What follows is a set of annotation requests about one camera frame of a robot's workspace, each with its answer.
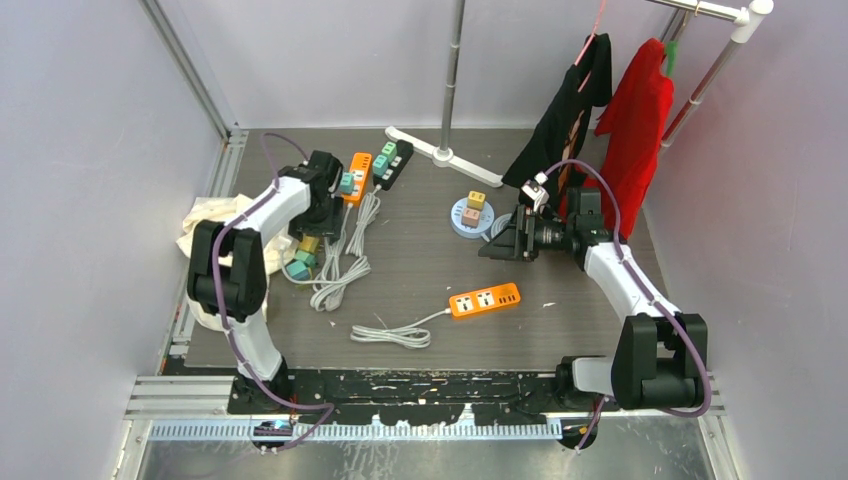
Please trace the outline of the yellow adapter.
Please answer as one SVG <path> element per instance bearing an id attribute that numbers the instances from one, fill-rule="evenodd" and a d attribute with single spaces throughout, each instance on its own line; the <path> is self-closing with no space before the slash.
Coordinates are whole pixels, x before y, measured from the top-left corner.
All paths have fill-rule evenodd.
<path id="1" fill-rule="evenodd" d="M 305 235 L 300 240 L 298 249 L 310 254 L 315 254 L 319 250 L 320 246 L 321 239 L 319 237 Z"/>
<path id="2" fill-rule="evenodd" d="M 486 204 L 486 194 L 479 191 L 470 191 L 466 197 L 466 207 L 482 212 Z"/>

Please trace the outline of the round blue power socket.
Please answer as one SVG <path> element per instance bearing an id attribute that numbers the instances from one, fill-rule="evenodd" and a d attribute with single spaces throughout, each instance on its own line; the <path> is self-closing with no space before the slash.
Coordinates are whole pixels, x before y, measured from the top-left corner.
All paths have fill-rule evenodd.
<path id="1" fill-rule="evenodd" d="M 481 210 L 476 210 L 476 222 L 468 215 L 468 199 L 457 200 L 451 207 L 449 220 L 453 231 L 465 239 L 482 239 L 489 237 L 492 225 L 496 219 L 495 211 L 488 201 L 483 202 Z"/>

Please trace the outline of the teal plug adapter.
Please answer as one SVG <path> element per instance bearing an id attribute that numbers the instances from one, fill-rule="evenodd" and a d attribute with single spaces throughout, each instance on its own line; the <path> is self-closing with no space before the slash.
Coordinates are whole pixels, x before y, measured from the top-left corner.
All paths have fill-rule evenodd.
<path id="1" fill-rule="evenodd" d="M 298 282 L 308 281 L 312 277 L 310 267 L 300 260 L 293 260 L 287 264 L 285 266 L 285 272 L 290 279 Z"/>

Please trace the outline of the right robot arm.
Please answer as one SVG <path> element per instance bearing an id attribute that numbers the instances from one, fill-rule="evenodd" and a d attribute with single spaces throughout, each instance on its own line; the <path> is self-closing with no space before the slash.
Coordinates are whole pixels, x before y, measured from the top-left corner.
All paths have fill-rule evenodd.
<path id="1" fill-rule="evenodd" d="M 562 407 L 580 410 L 595 394 L 625 410 L 700 416 L 710 408 L 713 392 L 706 368 L 706 322 L 662 296 L 620 233 L 605 227 L 601 207 L 601 192 L 585 187 L 568 189 L 564 218 L 517 205 L 478 254 L 531 262 L 545 250 L 565 253 L 601 289 L 619 318 L 613 355 L 562 359 L 554 386 Z"/>

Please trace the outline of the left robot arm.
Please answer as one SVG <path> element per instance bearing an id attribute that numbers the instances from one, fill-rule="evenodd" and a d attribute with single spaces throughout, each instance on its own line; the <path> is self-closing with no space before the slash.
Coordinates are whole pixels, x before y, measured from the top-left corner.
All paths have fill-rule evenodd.
<path id="1" fill-rule="evenodd" d="M 220 318 L 239 374 L 269 413 L 288 406 L 292 388 L 261 311 L 268 288 L 264 250 L 280 232 L 337 241 L 343 171 L 335 156 L 314 151 L 306 162 L 279 170 L 242 213 L 228 221 L 202 220 L 193 232 L 187 295 Z"/>

